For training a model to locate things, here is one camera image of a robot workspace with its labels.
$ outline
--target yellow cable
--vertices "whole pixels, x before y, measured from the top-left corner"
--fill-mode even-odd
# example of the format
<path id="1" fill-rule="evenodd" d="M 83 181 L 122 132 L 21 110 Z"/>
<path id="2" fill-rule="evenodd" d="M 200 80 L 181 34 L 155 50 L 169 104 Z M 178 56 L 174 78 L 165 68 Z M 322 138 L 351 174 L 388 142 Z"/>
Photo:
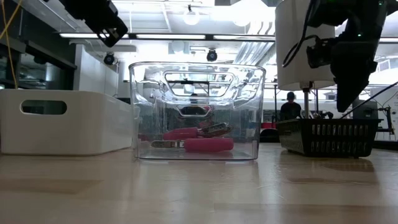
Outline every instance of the yellow cable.
<path id="1" fill-rule="evenodd" d="M 10 20 L 8 21 L 7 25 L 5 26 L 4 30 L 1 32 L 0 34 L 0 39 L 2 39 L 2 37 L 4 36 L 4 34 L 6 33 L 8 27 L 10 26 L 12 20 L 14 19 L 15 15 L 18 12 L 19 7 L 21 6 L 22 0 L 19 0 L 17 7 L 15 8 L 15 11 L 12 13 Z"/>
<path id="2" fill-rule="evenodd" d="M 9 37 L 8 37 L 6 9 L 4 7 L 4 0 L 2 0 L 1 8 L 2 8 L 2 17 L 3 17 L 4 25 L 5 25 L 5 29 L 4 30 L 6 31 L 6 40 L 7 40 L 7 46 L 8 46 L 8 56 L 9 56 L 10 65 L 11 65 L 11 72 L 12 72 L 12 77 L 14 79 L 14 87 L 17 90 L 18 89 L 18 82 L 17 82 L 16 76 L 15 76 L 14 65 L 13 65 L 13 62 L 12 62 L 11 47 L 10 47 L 10 41 L 9 41 Z"/>

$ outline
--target pink handle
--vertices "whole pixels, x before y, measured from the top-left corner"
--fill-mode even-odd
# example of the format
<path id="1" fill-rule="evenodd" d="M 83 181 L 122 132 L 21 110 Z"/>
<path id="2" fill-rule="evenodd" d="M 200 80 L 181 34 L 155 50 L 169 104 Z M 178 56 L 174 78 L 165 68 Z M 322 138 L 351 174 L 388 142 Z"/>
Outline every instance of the pink handle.
<path id="1" fill-rule="evenodd" d="M 178 128 L 163 134 L 163 140 L 186 140 L 198 137 L 198 128 Z"/>
<path id="2" fill-rule="evenodd" d="M 222 152 L 234 148 L 231 138 L 186 139 L 184 142 L 186 152 Z"/>

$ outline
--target black plastic basket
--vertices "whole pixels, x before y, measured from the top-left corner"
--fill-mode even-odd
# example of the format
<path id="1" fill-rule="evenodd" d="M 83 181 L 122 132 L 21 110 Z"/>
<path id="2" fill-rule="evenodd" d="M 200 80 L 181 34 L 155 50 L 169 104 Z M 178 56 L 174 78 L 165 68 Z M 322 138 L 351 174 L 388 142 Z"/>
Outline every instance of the black plastic basket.
<path id="1" fill-rule="evenodd" d="M 366 157 L 379 119 L 293 119 L 277 123 L 282 147 L 313 157 Z"/>

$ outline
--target clear plastic bin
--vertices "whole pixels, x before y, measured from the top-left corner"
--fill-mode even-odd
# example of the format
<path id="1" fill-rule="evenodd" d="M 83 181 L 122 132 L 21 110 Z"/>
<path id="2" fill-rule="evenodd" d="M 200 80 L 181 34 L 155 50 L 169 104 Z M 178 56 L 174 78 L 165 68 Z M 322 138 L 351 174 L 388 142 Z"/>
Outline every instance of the clear plastic bin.
<path id="1" fill-rule="evenodd" d="M 257 159 L 266 71 L 217 63 L 130 65 L 141 159 Z"/>

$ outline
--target wooden table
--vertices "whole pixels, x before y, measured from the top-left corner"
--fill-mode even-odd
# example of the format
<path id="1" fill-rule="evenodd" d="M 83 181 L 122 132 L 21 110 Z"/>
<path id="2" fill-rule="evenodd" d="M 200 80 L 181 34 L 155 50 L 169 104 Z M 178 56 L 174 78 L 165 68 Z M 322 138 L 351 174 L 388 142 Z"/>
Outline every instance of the wooden table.
<path id="1" fill-rule="evenodd" d="M 0 157 L 0 223 L 398 223 L 398 154 L 253 162 Z"/>

